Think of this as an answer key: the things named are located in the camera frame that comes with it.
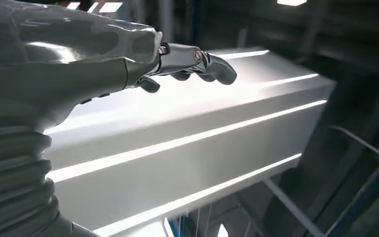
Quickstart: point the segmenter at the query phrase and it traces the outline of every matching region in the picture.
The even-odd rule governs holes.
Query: metal beam
[[[264,183],[314,237],[325,236],[319,228],[315,226],[315,224],[310,221],[310,219],[297,207],[297,205],[291,201],[290,197],[288,197],[273,181],[265,179]]]
[[[316,3],[316,6],[311,19],[308,21],[308,26],[300,45],[301,57],[308,57],[312,53],[316,36],[322,27],[323,20],[325,19],[326,13],[328,12],[330,1],[331,0],[314,1]]]
[[[159,0],[160,30],[163,33],[162,40],[173,42],[174,40],[174,1]]]
[[[379,224],[379,198],[352,224],[345,237],[365,237]]]
[[[360,191],[355,195],[354,199],[349,203],[337,221],[327,231],[327,237],[338,236],[343,228],[348,226],[361,210],[365,202],[379,189],[379,167],[371,175],[368,181],[362,186]]]

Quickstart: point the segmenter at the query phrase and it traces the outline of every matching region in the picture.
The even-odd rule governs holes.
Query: industrial machinery
[[[77,104],[132,87],[156,92],[152,75],[234,82],[223,59],[161,36],[146,25],[0,0],[0,237],[96,236],[60,214],[42,158],[51,144],[43,132]]]

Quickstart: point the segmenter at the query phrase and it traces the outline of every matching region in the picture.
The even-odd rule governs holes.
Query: metal frame
[[[364,151],[365,147],[374,151],[374,147],[369,147],[368,143],[361,143],[360,141],[372,141],[379,131],[379,102],[375,106],[375,111],[368,119],[364,131],[362,132],[362,139],[357,140],[358,136],[351,136],[355,140],[353,142],[343,157],[340,159],[339,164],[335,168],[335,171],[328,178],[328,182],[324,184],[321,191],[317,195],[312,205],[305,212],[306,215],[313,221],[316,222],[329,203],[332,201],[333,197],[338,193],[340,187],[348,179],[353,166],[356,164],[359,156]],[[298,226],[294,231],[294,237],[303,237],[307,233],[307,230],[302,226]]]
[[[343,134],[351,137],[358,144],[369,148],[379,155],[379,150],[370,145],[357,135],[339,126],[331,126],[330,129],[335,129]],[[291,211],[291,213],[300,221],[300,223],[315,237],[337,237],[344,231],[344,228],[349,226],[358,215],[366,201],[379,189],[379,167],[362,186],[360,191],[355,195],[354,199],[349,203],[347,208],[338,217],[337,221],[331,228],[323,234],[319,228],[305,215],[296,204],[271,180],[265,180],[266,186],[274,193],[274,195]],[[345,236],[365,236],[379,223],[379,198],[352,223],[351,228]]]

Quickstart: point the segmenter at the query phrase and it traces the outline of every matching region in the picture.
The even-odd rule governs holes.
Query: ceiling light
[[[80,5],[80,2],[74,1],[74,2],[71,2],[66,8],[75,10],[79,5]]]
[[[106,2],[99,12],[116,12],[122,4],[122,2]]]
[[[227,230],[223,224],[220,225],[219,234],[217,237],[228,237]]]
[[[307,2],[307,0],[278,0],[278,4],[289,5],[289,6],[298,6]]]

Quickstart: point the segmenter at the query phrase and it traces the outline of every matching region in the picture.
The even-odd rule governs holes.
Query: metal rod
[[[182,219],[182,217],[179,216],[179,220],[178,220],[178,237],[181,237],[181,219]]]
[[[325,236],[273,181],[265,179],[264,183],[314,237]]]
[[[248,37],[248,28],[243,28],[239,31],[239,35],[237,37],[237,45],[238,48],[244,48],[246,46],[246,39]]]
[[[362,145],[368,147],[370,150],[372,150],[373,152],[377,153],[379,155],[379,149],[373,147],[371,144],[367,143],[366,141],[364,141],[363,139],[359,138],[357,135],[353,134],[352,132],[350,132],[349,130],[343,128],[343,127],[340,127],[340,126],[331,126],[330,128],[332,129],[336,129],[338,131],[341,131],[343,132],[344,134],[348,135],[349,137],[355,139],[356,141],[358,141],[359,143],[361,143]]]
[[[195,226],[195,237],[198,235],[198,223],[200,221],[200,208],[198,209],[198,215],[197,215],[197,225]]]
[[[210,224],[210,215],[211,215],[211,208],[213,207],[213,204],[210,204],[210,207],[208,208],[208,215],[207,215],[207,224],[205,226],[205,234],[204,237],[207,237],[208,234],[208,225]]]
[[[248,222],[248,227],[246,227],[246,230],[245,230],[245,237],[248,237],[248,234],[249,234],[249,228],[251,227],[251,222]]]
[[[368,181],[361,187],[354,199],[339,216],[337,221],[327,231],[327,237],[335,237],[341,230],[353,221],[365,202],[379,189],[379,167],[371,175]]]
[[[251,225],[255,228],[255,231],[259,234],[260,237],[269,236],[263,225],[258,221],[258,218],[254,214],[254,212],[249,208],[249,205],[243,200],[243,198],[239,194],[234,194],[233,199],[235,203],[239,206],[239,208],[243,211],[243,214],[248,218]]]
[[[174,40],[174,1],[159,0],[160,30],[163,33],[162,40],[173,42]]]

